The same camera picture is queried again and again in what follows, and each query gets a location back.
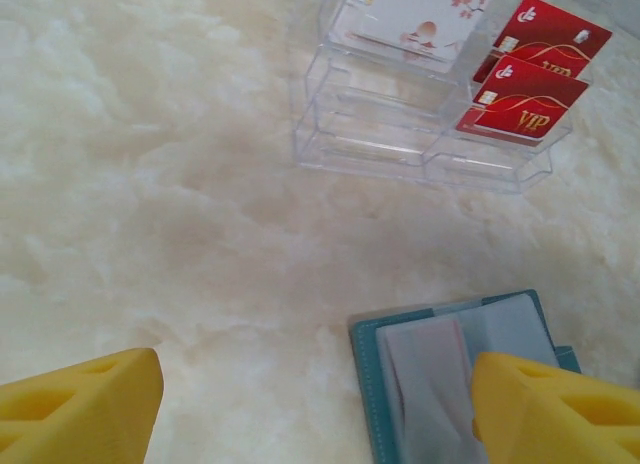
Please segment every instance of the acrylic stand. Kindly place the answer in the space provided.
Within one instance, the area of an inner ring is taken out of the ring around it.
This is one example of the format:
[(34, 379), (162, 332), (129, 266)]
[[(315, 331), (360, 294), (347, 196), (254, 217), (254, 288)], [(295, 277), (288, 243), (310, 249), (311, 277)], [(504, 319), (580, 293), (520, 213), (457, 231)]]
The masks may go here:
[[(496, 52), (520, 1), (494, 0), (455, 62), (429, 63), (406, 62), (405, 50), (345, 43), (335, 27), (353, 0), (301, 0), (288, 33), (296, 162), (510, 194), (551, 175), (550, 149), (572, 132), (569, 113), (533, 145), (455, 129), (480, 87), (470, 76)], [(548, 1), (612, 28), (601, 0)], [(589, 71), (580, 78), (590, 81)]]

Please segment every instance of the card logo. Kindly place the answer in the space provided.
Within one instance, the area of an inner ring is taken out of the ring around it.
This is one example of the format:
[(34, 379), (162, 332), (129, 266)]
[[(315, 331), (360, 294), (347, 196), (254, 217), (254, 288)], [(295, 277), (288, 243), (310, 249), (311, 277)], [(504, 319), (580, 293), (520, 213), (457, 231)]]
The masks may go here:
[(571, 77), (571, 69), (556, 66), (555, 64), (551, 64), (549, 61), (543, 61), (542, 68), (548, 69), (549, 71), (555, 72), (556, 74), (560, 74), (562, 76)]
[(522, 111), (518, 129), (524, 125), (524, 130), (536, 132), (539, 128), (546, 126), (551, 121), (551, 117), (536, 114), (534, 112)]
[(507, 77), (511, 77), (512, 75), (513, 75), (513, 68), (511, 67), (511, 64), (509, 64), (504, 69), (501, 69), (500, 71), (496, 72), (497, 79), (506, 79)]
[(528, 11), (521, 12), (518, 14), (519, 22), (530, 22), (533, 21), (536, 17), (536, 8), (531, 6)]

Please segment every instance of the white card with tree design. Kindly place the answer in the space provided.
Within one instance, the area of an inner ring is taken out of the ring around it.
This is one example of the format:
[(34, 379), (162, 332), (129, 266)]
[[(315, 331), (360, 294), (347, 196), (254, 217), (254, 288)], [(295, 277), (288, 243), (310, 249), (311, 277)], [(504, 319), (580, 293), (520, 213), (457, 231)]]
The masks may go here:
[(353, 35), (453, 61), (490, 0), (360, 0)]

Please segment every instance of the tree illustration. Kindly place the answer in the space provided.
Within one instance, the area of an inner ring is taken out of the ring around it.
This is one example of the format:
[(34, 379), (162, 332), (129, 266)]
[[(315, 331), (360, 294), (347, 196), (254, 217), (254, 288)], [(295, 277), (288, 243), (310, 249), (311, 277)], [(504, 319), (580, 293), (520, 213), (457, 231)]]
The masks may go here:
[(474, 12), (484, 12), (484, 4), (487, 0), (452, 0), (453, 7), (463, 7), (460, 11), (460, 17), (463, 19), (471, 19)]

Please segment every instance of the card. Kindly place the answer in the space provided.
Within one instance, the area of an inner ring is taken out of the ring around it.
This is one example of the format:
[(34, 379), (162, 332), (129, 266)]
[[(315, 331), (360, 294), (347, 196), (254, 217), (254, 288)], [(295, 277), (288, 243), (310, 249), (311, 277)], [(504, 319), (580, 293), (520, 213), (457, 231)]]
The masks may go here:
[(589, 87), (586, 82), (503, 56), (456, 129), (536, 146)]
[(577, 77), (611, 35), (611, 31), (547, 2), (523, 0), (496, 39), (497, 51), (487, 57), (474, 80), (484, 82), (503, 53)]
[[(447, 72), (489, 1), (352, 0), (338, 16), (333, 34), (356, 48), (368, 45), (372, 52)], [(430, 66), (421, 58), (435, 63)]]
[(486, 462), (473, 435), (471, 364), (456, 317), (386, 326), (376, 334), (400, 462)]

